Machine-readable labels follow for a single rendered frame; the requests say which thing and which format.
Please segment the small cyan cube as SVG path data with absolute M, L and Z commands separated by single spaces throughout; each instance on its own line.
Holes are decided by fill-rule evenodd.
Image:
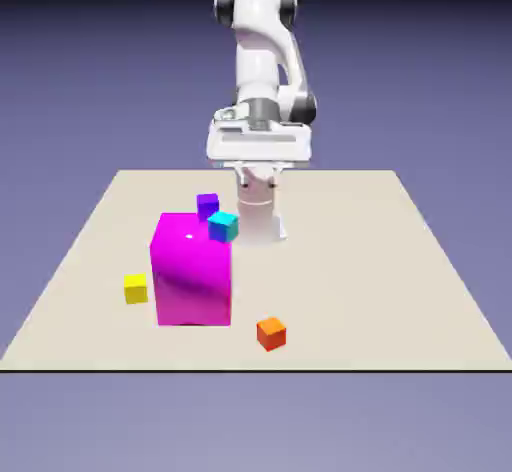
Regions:
M 221 243 L 232 242 L 239 233 L 239 217 L 232 213 L 217 211 L 207 220 L 209 238 Z

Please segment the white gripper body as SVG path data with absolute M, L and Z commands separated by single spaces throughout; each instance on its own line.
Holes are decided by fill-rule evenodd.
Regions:
M 220 165 L 308 163 L 312 157 L 312 130 L 303 124 L 274 121 L 268 130 L 251 130 L 247 120 L 212 120 L 206 155 Z

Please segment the large magenta box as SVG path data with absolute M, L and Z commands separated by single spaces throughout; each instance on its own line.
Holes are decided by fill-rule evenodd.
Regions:
M 150 243 L 161 326 L 231 324 L 232 251 L 195 213 L 163 213 Z

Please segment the small yellow cube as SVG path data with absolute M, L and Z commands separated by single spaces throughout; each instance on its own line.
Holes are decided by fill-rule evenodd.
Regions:
M 124 298 L 127 304 L 148 302 L 147 278 L 145 273 L 124 276 Z

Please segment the small orange cube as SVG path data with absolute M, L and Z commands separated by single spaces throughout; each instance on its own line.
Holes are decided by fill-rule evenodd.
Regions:
M 276 317 L 258 321 L 256 334 L 258 342 L 267 352 L 286 344 L 286 326 Z

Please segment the small purple cube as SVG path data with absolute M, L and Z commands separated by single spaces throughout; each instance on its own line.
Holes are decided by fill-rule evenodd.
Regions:
M 217 193 L 202 193 L 196 196 L 197 214 L 200 221 L 206 221 L 219 210 Z

